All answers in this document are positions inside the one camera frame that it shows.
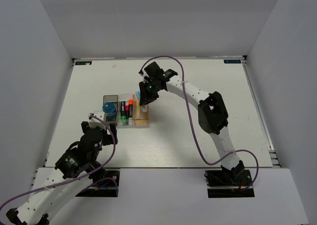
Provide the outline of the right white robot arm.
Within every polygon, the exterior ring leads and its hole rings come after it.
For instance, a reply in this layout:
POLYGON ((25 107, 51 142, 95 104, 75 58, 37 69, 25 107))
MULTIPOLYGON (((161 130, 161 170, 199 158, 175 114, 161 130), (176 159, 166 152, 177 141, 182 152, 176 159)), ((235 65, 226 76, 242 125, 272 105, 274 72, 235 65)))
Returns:
POLYGON ((199 126, 215 144, 224 180, 231 185, 240 181, 245 167, 229 136, 228 112, 221 94, 203 91, 186 81, 184 75, 180 76, 172 69, 164 71, 155 61, 144 66, 139 74, 143 77, 139 83, 140 105, 154 102, 161 90, 184 99, 187 109, 192 105, 198 111, 199 126))

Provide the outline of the orange cap highlighter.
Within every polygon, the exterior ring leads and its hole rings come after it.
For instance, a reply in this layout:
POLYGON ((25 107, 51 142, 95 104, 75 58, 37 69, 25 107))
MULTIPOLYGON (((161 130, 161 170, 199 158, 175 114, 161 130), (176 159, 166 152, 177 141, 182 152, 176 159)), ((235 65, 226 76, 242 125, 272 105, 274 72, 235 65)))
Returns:
POLYGON ((128 109, 129 109, 129 118, 132 118, 133 116, 133 100, 132 99, 128 101, 128 109))

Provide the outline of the left corner label sticker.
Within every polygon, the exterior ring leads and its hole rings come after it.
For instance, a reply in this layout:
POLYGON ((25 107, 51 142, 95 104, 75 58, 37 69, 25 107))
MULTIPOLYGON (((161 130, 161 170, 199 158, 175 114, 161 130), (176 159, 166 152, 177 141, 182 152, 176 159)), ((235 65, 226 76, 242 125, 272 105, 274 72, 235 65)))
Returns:
POLYGON ((92 61, 76 61, 75 65, 91 65, 92 61))

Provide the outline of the pastel blue marker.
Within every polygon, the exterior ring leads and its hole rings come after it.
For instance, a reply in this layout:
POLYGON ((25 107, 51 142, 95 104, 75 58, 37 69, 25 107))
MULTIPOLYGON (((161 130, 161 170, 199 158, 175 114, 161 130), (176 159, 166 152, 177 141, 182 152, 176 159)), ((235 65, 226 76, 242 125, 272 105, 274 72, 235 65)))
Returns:
MULTIPOLYGON (((140 91, 136 91, 135 92, 135 94, 136 94, 136 96, 137 96, 137 99, 139 100, 139 103, 141 103, 141 93, 140 93, 140 91)), ((140 105, 140 107, 141 107, 141 109, 142 109, 142 112, 147 112, 147 108, 146 108, 146 106, 145 105, 140 105)))

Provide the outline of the pastel yellow marker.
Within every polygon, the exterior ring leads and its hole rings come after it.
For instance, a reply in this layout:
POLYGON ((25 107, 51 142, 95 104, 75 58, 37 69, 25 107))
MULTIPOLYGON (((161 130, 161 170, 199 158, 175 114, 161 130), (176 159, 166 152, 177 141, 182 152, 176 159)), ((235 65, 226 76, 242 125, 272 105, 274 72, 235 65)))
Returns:
POLYGON ((136 100, 134 102, 134 120, 140 120, 141 119, 141 108, 139 105, 139 100, 136 100))

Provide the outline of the corner label sticker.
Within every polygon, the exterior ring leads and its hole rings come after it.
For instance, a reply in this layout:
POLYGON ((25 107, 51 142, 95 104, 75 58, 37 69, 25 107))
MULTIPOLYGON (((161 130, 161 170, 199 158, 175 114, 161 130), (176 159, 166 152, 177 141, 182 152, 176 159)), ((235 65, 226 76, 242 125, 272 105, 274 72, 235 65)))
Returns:
POLYGON ((241 64, 240 59, 224 59, 225 64, 241 64))
POLYGON ((92 61, 76 61, 75 65, 91 65, 92 61))

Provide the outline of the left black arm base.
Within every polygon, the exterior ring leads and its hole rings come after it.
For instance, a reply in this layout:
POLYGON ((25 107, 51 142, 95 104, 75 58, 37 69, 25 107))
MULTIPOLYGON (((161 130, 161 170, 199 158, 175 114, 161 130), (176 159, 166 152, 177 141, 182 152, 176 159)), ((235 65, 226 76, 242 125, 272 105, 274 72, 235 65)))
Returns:
POLYGON ((105 179, 81 191, 76 197, 116 198, 119 192, 120 170, 107 170, 105 179))

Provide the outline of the green cap highlighter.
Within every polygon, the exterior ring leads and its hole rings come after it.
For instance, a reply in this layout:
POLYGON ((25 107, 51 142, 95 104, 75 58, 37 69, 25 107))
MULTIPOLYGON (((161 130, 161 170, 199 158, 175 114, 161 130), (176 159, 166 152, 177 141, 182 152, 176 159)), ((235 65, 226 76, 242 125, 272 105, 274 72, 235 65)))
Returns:
POLYGON ((121 104, 120 104, 120 119, 121 120, 126 120, 126 110, 125 110, 125 101, 121 101, 121 104))

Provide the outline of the right corner label sticker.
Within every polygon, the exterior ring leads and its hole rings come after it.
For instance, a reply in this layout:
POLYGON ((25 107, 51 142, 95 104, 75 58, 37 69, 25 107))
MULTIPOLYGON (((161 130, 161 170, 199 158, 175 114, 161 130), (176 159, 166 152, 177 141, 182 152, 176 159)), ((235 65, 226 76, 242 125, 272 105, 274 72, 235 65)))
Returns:
POLYGON ((241 64, 240 59, 224 59, 225 64, 241 64))

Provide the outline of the tan plastic container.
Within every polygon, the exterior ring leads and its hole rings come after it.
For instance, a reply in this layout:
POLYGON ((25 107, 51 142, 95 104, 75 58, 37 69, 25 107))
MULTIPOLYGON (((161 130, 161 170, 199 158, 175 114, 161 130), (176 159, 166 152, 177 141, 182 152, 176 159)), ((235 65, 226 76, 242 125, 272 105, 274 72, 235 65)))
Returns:
MULTIPOLYGON (((136 100, 137 100, 137 96, 136 96, 136 94, 133 94, 133 105, 134 105, 134 102, 136 100)), ((146 127, 149 125, 149 106, 146 105, 146 108, 147 108, 147 112, 142 112, 142 109, 141 109, 141 119, 140 120, 134 120, 134 118, 133 118, 134 117, 134 108, 133 108, 132 120, 133 120, 133 123, 136 127, 146 127)))

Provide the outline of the clear plastic container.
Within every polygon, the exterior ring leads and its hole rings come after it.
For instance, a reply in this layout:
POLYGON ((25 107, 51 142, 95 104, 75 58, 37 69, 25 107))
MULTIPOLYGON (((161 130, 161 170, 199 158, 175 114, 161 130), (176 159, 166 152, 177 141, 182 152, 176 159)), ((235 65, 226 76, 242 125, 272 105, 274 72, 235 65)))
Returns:
POLYGON ((133 95, 118 95, 118 116, 117 124, 122 128, 132 128, 135 126, 132 119, 133 112, 133 95))

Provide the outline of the dark grey plastic container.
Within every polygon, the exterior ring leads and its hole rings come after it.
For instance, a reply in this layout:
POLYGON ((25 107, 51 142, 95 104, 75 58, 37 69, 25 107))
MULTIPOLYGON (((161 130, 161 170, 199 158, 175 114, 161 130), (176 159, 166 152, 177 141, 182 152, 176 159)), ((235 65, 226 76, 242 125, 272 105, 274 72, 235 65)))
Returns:
POLYGON ((105 113, 104 121, 107 124, 115 123, 117 125, 118 95, 104 95, 102 109, 105 113))

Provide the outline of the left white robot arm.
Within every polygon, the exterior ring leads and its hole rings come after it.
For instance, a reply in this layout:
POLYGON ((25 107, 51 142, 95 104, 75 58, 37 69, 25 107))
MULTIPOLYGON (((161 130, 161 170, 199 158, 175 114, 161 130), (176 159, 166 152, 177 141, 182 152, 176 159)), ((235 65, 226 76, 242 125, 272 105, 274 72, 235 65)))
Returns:
POLYGON ((83 135, 80 140, 65 150, 42 187, 23 193, 23 196, 29 196, 27 201, 6 212, 10 223, 48 225, 62 207, 91 186, 99 187, 112 181, 115 191, 118 191, 116 180, 97 161, 103 146, 117 145, 116 125, 102 122, 92 126, 84 121, 81 127, 83 135))

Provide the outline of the pink cap highlighter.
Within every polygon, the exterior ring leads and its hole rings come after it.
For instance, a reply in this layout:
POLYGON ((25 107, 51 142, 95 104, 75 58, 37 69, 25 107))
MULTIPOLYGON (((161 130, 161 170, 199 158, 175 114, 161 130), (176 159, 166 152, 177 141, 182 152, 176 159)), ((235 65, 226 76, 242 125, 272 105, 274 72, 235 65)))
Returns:
POLYGON ((128 119, 129 118, 129 106, 128 105, 125 106, 125 114, 126 114, 126 118, 128 119))

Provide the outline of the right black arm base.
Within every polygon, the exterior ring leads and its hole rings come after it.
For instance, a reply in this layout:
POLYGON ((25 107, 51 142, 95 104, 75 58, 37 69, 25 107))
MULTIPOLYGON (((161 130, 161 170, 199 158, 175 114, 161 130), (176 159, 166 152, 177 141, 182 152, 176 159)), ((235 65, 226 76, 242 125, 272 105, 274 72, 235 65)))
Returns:
POLYGON ((221 170, 206 170, 208 198, 253 198, 254 189, 249 170, 244 170, 236 180, 232 180, 221 170))

